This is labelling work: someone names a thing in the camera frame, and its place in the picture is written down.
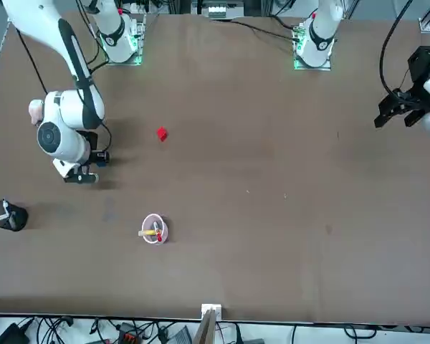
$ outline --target wire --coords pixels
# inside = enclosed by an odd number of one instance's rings
[[[285,29],[293,30],[296,27],[295,25],[286,25],[277,15],[271,15],[271,18],[277,20]]]
[[[242,25],[243,27],[249,27],[250,29],[253,29],[253,30],[256,30],[256,31],[260,31],[260,32],[264,32],[265,34],[270,34],[271,36],[279,37],[279,38],[282,38],[282,39],[293,40],[292,37],[288,37],[288,36],[285,36],[283,34],[276,34],[275,32],[267,31],[267,30],[261,29],[259,27],[254,27],[253,25],[250,25],[250,24],[241,23],[240,21],[237,22],[237,21],[231,20],[231,21],[227,21],[227,22],[228,23]]]
[[[82,20],[83,20],[83,22],[85,23],[86,29],[89,31],[89,33],[90,33],[91,37],[95,40],[95,43],[96,43],[96,45],[97,45],[97,48],[98,48],[98,49],[101,49],[101,50],[104,52],[104,54],[105,54],[105,58],[106,58],[106,59],[107,59],[107,61],[108,61],[109,59],[108,59],[108,54],[107,54],[107,52],[105,51],[105,49],[103,49],[102,45],[101,45],[101,44],[99,43],[99,41],[97,40],[97,37],[94,35],[94,33],[93,33],[93,32],[92,32],[92,30],[91,30],[92,25],[91,25],[91,22],[89,21],[89,18],[87,17],[87,13],[86,13],[86,11],[85,11],[85,7],[80,3],[80,0],[75,0],[75,2],[76,2],[76,4],[77,4],[78,12],[80,13],[81,19],[82,19]],[[94,62],[94,61],[95,61],[95,59],[97,59],[97,56],[98,56],[98,51],[97,51],[96,55],[94,56],[94,58],[92,58],[92,59],[88,62],[88,64],[89,64],[89,63],[91,63],[91,62]]]
[[[40,320],[40,322],[38,323],[38,327],[37,327],[37,344],[40,344],[40,328],[42,326],[44,318],[42,318]]]
[[[296,328],[297,328],[297,326],[295,325],[295,326],[293,327],[293,334],[292,334],[292,342],[291,342],[291,344],[295,344],[295,333],[296,333]]]
[[[97,46],[97,51],[95,52],[94,57],[87,62],[88,65],[93,63],[97,59],[97,57],[99,56],[99,52],[100,52],[99,44],[97,44],[96,46]]]
[[[316,8],[314,11],[310,12],[309,17],[310,18],[316,11],[318,10],[318,8]]]
[[[278,16],[279,14],[282,13],[282,11],[285,9],[285,7],[289,6],[288,9],[291,9],[293,7],[293,5],[295,4],[296,0],[288,0],[284,6],[282,6],[282,8],[277,11],[277,13],[275,14],[275,16]]]
[[[157,335],[155,335],[153,338],[151,338],[148,342],[147,342],[147,344],[150,344],[151,342],[153,342],[158,336],[159,336],[159,334],[160,334],[160,332],[161,331],[165,331],[165,330],[167,330],[168,328],[170,328],[170,326],[172,326],[172,325],[175,325],[176,324],[176,322],[174,321],[174,322],[171,322],[171,324],[169,324],[169,325],[167,325],[167,326],[165,326],[164,328],[159,328],[159,326],[158,326],[158,334]]]
[[[19,321],[18,323],[17,323],[17,325],[19,326],[19,325],[21,325],[24,321],[26,321],[27,319],[35,319],[35,317],[25,317],[23,320],[21,320],[21,321]]]
[[[225,344],[225,342],[224,342],[224,335],[223,335],[223,331],[222,331],[222,329],[220,328],[220,323],[219,323],[219,322],[217,322],[217,323],[216,323],[216,326],[218,327],[218,329],[219,329],[219,331],[220,331],[221,340],[223,341],[223,344]]]
[[[404,80],[406,79],[406,76],[407,76],[408,72],[409,72],[409,67],[408,67],[408,69],[405,71],[404,76],[403,76],[403,79],[402,79],[402,81],[401,81],[401,84],[400,84],[400,86],[398,86],[398,88],[401,88],[401,86],[403,86]]]
[[[50,324],[48,324],[48,322],[47,322],[46,320],[45,320],[45,322],[46,322],[46,324],[49,326],[49,328],[52,330],[51,342],[52,342],[52,343],[54,342],[53,338],[54,338],[54,335],[56,335],[57,342],[58,342],[59,344],[65,344],[65,342],[62,340],[62,338],[59,336],[59,333],[57,333],[57,328],[62,324],[62,320],[61,320],[61,319],[59,319],[59,320],[57,320],[57,321],[56,321],[56,323],[52,322],[52,319],[51,319],[51,318],[50,318],[50,319],[48,319],[48,320],[49,320],[49,322],[51,323],[51,325],[50,325]]]
[[[134,324],[134,328],[135,328],[135,334],[136,334],[135,339],[136,339],[136,341],[138,341],[138,329],[137,329],[137,325],[135,324],[134,319],[132,320],[132,324]]]
[[[381,57],[379,58],[379,76],[381,77],[381,82],[383,87],[386,89],[387,93],[394,97],[399,103],[401,104],[405,104],[405,105],[409,105],[413,108],[417,108],[419,103],[418,102],[413,102],[410,100],[406,100],[403,99],[402,97],[400,97],[399,95],[397,95],[396,93],[394,93],[388,86],[386,83],[386,79],[384,78],[384,57],[386,54],[386,47],[388,44],[388,41],[390,40],[390,38],[392,37],[393,32],[395,31],[396,27],[398,26],[398,23],[400,22],[401,18],[403,17],[403,15],[405,14],[405,12],[408,10],[409,6],[411,5],[411,3],[414,0],[408,0],[406,2],[406,4],[404,5],[403,9],[401,10],[400,14],[398,15],[398,17],[396,17],[395,22],[393,23],[390,31],[387,34],[386,40],[384,41],[384,43],[382,44],[382,49],[381,49]]]
[[[98,64],[98,65],[97,65],[97,66],[95,66],[94,68],[92,68],[92,69],[90,70],[91,74],[94,74],[94,72],[95,72],[96,70],[98,70],[99,68],[102,68],[102,67],[103,67],[103,66],[105,66],[108,62],[109,62],[109,60],[106,60],[106,61],[104,61],[104,62],[102,62],[102,63]]]
[[[27,56],[30,59],[30,62],[32,63],[32,66],[34,66],[34,70],[37,74],[38,80],[40,81],[40,84],[42,85],[42,88],[44,90],[45,94],[48,94],[48,90],[46,89],[46,87],[44,86],[43,80],[42,80],[42,76],[40,75],[37,65],[35,64],[34,58],[32,57],[32,54],[30,54],[29,48],[27,47],[26,42],[24,41],[24,38],[21,35],[21,32],[16,29],[17,35],[19,36],[19,39],[21,40],[22,45],[24,46],[24,49],[26,50]]]
[[[351,335],[347,331],[347,327],[349,327],[353,331],[353,335]],[[373,329],[373,333],[371,333],[370,335],[358,335],[357,331],[355,330],[355,328],[352,325],[347,325],[347,327],[344,328],[344,333],[350,339],[353,339],[355,341],[355,344],[357,344],[359,339],[361,339],[361,340],[373,339],[378,334],[378,330],[376,328]]]

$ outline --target red block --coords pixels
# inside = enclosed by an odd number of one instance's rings
[[[156,131],[156,133],[158,134],[159,139],[161,140],[161,142],[164,142],[167,138],[167,130],[164,127],[160,127],[158,129],[158,131]]]

